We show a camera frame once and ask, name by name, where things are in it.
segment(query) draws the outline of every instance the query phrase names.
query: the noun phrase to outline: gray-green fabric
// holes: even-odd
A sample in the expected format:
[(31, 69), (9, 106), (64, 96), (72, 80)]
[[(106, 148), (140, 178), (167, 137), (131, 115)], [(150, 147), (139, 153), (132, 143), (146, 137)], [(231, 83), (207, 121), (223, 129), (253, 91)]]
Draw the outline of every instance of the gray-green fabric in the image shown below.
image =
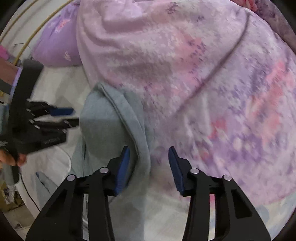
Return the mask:
[(98, 83), (87, 97), (79, 120), (82, 138), (72, 157), (72, 171), (78, 177), (106, 166), (125, 145), (130, 148), (130, 180), (110, 202), (110, 214), (117, 241), (144, 240), (150, 155), (140, 99), (130, 91)]

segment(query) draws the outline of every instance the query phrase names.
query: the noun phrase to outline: floor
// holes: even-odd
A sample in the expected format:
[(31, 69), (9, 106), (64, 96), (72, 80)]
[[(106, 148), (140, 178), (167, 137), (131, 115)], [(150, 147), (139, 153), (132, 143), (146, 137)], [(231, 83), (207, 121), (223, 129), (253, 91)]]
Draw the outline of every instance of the floor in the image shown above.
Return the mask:
[(11, 226), (16, 230), (18, 235), (23, 240), (25, 240), (26, 234), (34, 222), (34, 217), (30, 213), (28, 208), (25, 205), (23, 205), (14, 210), (6, 212), (4, 215), (11, 224)]

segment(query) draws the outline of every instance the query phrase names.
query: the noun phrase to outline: purple pillow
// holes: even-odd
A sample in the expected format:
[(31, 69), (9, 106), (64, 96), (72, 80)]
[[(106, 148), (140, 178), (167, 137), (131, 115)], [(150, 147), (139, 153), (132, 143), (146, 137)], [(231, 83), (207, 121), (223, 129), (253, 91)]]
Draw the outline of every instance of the purple pillow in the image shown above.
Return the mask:
[(68, 4), (50, 20), (32, 51), (32, 57), (45, 66), (79, 66), (76, 21), (80, 0)]

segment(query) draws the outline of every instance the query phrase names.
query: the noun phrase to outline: silver screw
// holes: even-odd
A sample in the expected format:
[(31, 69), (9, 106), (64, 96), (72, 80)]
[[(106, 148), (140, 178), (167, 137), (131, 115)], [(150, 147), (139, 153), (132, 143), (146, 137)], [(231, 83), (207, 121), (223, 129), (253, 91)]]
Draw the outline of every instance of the silver screw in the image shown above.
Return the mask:
[(69, 175), (69, 176), (67, 176), (67, 180), (68, 180), (69, 182), (74, 181), (75, 178), (76, 178), (75, 175)]
[(224, 178), (226, 181), (231, 181), (231, 180), (232, 180), (232, 177), (229, 176), (229, 175), (224, 175), (223, 178)]
[(197, 169), (197, 168), (191, 168), (190, 169), (190, 172), (192, 173), (192, 174), (198, 174), (200, 171)]
[(108, 171), (109, 171), (109, 169), (106, 168), (106, 167), (102, 167), (102, 168), (100, 169), (100, 173), (107, 173)]

